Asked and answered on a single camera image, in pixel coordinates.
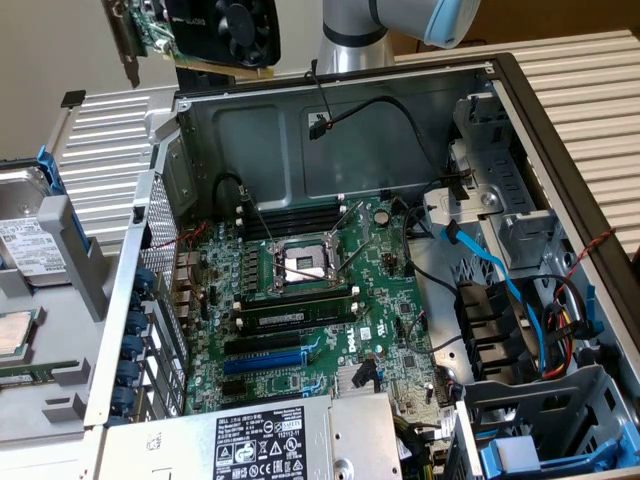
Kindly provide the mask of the graphics card with black fan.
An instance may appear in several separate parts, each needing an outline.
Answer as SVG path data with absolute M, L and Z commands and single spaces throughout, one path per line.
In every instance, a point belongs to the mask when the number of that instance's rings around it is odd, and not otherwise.
M 281 58 L 275 0 L 100 0 L 132 87 L 140 57 L 179 69 L 267 79 Z

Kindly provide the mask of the open CPU socket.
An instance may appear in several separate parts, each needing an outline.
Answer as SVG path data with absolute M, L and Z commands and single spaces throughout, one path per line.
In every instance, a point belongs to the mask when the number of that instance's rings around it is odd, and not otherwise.
M 281 238 L 264 243 L 264 292 L 271 296 L 339 291 L 347 288 L 339 234 Z

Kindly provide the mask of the black RAM slot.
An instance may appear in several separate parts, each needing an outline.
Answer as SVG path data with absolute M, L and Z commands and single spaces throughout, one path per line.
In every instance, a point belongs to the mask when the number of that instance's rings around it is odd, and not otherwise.
M 337 299 L 352 298 L 350 290 L 321 290 L 316 292 L 303 292 L 295 295 L 266 298 L 262 300 L 236 301 L 232 304 L 234 311 L 250 311 L 257 309 L 269 309 L 280 306 L 323 302 Z
M 336 204 L 261 211 L 261 215 L 266 222 L 294 221 L 319 218 L 339 219 L 342 216 L 340 212 L 340 206 Z
M 331 230 L 340 218 L 338 210 L 272 212 L 270 215 L 263 215 L 263 220 L 273 237 Z M 268 237 L 264 225 L 256 215 L 244 222 L 244 233 L 253 239 Z

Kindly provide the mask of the metal socket locking lever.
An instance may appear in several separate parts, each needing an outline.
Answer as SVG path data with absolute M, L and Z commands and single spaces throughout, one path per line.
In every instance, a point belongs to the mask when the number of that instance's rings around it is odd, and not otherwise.
M 259 208 L 257 207 L 256 203 L 254 202 L 251 194 L 249 193 L 248 188 L 244 184 L 241 184 L 239 186 L 239 193 L 240 193 L 240 197 L 241 197 L 242 200 L 249 202 L 249 204 L 251 205 L 256 217 L 260 221 L 260 223 L 261 223 L 261 225 L 262 225 L 267 237 L 269 238 L 269 240 L 271 242 L 274 242 L 273 236 L 271 234 L 271 231 L 269 230 L 268 225 L 266 224 L 266 222 L 265 222 L 265 220 L 264 220 Z
M 340 219 L 334 224 L 332 229 L 329 231 L 329 233 L 331 235 L 334 235 L 343 224 L 347 223 L 350 220 L 351 216 L 362 206 L 362 204 L 363 204 L 363 202 L 359 201 L 359 202 L 353 204 L 347 210 L 345 210 L 342 213 Z

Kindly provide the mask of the open metal PC case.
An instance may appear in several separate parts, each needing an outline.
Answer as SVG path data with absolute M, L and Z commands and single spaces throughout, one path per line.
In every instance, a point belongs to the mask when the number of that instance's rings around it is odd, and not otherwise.
M 426 193 L 446 187 L 458 200 L 467 197 L 461 180 L 470 172 L 449 165 L 449 145 L 460 137 L 453 111 L 461 98 L 487 92 L 507 110 L 538 190 L 563 227 L 561 272 L 511 271 L 455 221 L 439 237 L 427 226 Z M 173 299 L 174 270 L 189 229 L 232 220 L 239 208 L 254 212 L 240 197 L 241 184 L 260 212 L 368 198 L 405 204 L 421 230 L 405 255 L 424 278 L 428 335 L 453 340 L 438 363 L 458 386 L 455 409 L 465 388 L 482 382 L 473 377 L 460 333 L 457 284 L 503 282 L 538 338 L 541 377 L 533 382 L 601 366 L 640 427 L 637 275 L 512 57 L 308 74 L 185 95 L 152 132 L 152 163 L 134 196 L 92 386 L 85 435 L 91 454 L 81 480 L 99 480 L 109 428 L 197 415 L 184 410 L 190 354 Z M 138 267 L 154 273 L 153 290 L 133 289 Z M 130 387 L 134 407 L 112 415 L 129 311 L 148 318 L 138 335 L 145 349 Z M 402 480 L 455 480 L 446 472 L 454 430 L 445 445 L 409 446 L 393 413 L 392 420 Z

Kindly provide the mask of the silver chipset heat sink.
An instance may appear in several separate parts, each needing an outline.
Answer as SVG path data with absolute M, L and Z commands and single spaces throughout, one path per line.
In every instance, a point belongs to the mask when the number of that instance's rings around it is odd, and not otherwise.
M 374 394 L 379 391 L 377 367 L 372 359 L 338 368 L 334 382 L 334 393 L 337 397 L 347 398 Z

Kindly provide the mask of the black case fan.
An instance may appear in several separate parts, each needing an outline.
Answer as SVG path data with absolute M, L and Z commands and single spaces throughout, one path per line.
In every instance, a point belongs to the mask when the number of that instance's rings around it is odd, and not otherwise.
M 506 284 L 464 281 L 457 289 L 456 314 L 474 379 L 507 385 L 538 380 L 538 338 Z

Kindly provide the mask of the metal disk bay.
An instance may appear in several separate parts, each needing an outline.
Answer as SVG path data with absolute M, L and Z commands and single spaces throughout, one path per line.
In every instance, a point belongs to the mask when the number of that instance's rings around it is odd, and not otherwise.
M 449 145 L 449 165 L 468 170 L 458 200 L 440 187 L 424 195 L 426 223 L 439 237 L 451 221 L 507 269 L 563 270 L 564 230 L 538 190 L 537 178 L 511 118 L 494 92 L 469 94 L 455 104 L 460 137 Z

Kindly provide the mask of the black plastic block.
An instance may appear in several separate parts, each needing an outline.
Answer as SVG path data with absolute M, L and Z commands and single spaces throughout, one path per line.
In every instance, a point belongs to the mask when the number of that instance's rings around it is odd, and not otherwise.
M 236 84 L 233 76 L 176 67 L 178 91 L 196 95 L 221 90 Z

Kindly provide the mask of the silver power supply unit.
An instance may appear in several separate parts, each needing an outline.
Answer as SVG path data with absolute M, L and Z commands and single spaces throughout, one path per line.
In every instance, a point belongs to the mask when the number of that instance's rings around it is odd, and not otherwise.
M 107 431 L 99 480 L 402 480 L 383 394 L 300 398 Z

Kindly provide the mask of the grey parts rack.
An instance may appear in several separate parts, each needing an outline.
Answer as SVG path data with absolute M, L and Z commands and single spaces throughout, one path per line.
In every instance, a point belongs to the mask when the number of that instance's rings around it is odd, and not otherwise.
M 0 387 L 0 448 L 79 434 L 113 284 L 112 262 L 86 233 L 71 200 L 46 199 L 37 215 L 54 236 L 69 282 L 34 288 L 16 270 L 0 270 L 0 314 L 41 309 L 28 351 L 0 368 L 46 366 L 55 381 Z

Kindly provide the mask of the grey plastic drive cage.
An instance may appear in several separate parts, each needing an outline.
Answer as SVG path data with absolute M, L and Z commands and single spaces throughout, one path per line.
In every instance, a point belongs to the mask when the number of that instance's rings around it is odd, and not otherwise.
M 479 453 L 497 438 L 531 436 L 541 460 L 590 453 L 632 415 L 613 379 L 601 366 L 583 367 L 550 382 L 468 385 L 458 413 L 446 472 L 455 480 L 486 480 Z M 640 466 L 539 480 L 637 478 Z

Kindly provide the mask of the silver CPU chip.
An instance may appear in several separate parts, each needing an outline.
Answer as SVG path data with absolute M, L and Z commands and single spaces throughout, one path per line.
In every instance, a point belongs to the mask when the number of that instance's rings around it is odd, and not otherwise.
M 42 317 L 41 309 L 0 314 L 0 358 L 25 354 Z

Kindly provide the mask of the blue disk caddy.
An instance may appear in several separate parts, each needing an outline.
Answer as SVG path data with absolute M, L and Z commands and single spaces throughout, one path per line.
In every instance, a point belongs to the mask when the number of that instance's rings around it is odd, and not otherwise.
M 480 453 L 486 480 L 539 480 L 640 466 L 640 433 L 631 423 L 594 451 L 541 460 L 531 436 L 493 439 Z

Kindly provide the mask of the hard disk with blue bracket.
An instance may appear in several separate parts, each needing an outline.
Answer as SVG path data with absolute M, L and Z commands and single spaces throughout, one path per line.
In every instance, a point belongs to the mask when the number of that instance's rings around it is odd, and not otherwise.
M 34 288 L 69 282 L 54 236 L 37 220 L 50 197 L 69 195 L 45 147 L 34 157 L 0 159 L 0 270 L 18 270 Z

